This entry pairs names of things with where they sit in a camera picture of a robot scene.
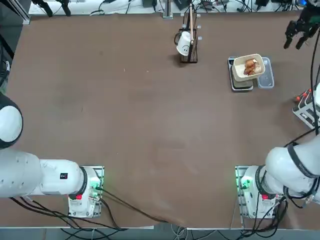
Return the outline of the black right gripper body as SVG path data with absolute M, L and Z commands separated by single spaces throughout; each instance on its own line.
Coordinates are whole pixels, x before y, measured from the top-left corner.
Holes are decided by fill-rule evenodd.
M 306 6 L 298 19 L 298 31 L 315 34 L 320 26 L 320 7 Z

